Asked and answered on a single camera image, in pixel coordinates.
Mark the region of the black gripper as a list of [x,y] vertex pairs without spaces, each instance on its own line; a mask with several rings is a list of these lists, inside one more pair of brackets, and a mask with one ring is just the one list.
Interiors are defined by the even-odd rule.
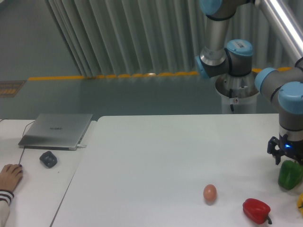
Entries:
[[267,153],[275,159],[275,164],[279,165],[281,157],[286,156],[290,159],[303,162],[303,141],[292,141],[288,135],[279,135],[279,138],[272,137],[267,144]]

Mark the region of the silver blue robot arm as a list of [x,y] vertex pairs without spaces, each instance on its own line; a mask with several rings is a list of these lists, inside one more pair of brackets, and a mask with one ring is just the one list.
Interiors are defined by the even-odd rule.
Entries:
[[[197,71],[202,77],[229,74],[242,78],[251,72],[252,47],[249,42],[224,40],[229,20],[244,0],[202,0],[200,8],[207,17],[205,46],[196,56]],[[271,138],[267,152],[276,163],[282,156],[303,162],[303,30],[289,6],[282,0],[255,0],[282,42],[294,67],[285,72],[263,69],[255,77],[257,91],[279,113],[279,137]]]

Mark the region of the striped sleeve forearm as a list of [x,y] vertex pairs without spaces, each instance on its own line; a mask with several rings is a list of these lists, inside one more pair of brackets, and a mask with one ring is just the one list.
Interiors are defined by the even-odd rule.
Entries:
[[7,190],[0,191],[0,226],[4,227],[10,214],[10,204],[14,193]]

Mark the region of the person's hand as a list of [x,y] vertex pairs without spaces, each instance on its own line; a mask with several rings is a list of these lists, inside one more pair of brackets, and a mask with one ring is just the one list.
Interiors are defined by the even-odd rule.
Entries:
[[0,190],[14,192],[20,182],[20,180],[18,181],[15,177],[15,170],[19,165],[20,164],[7,164],[3,167],[0,172]]

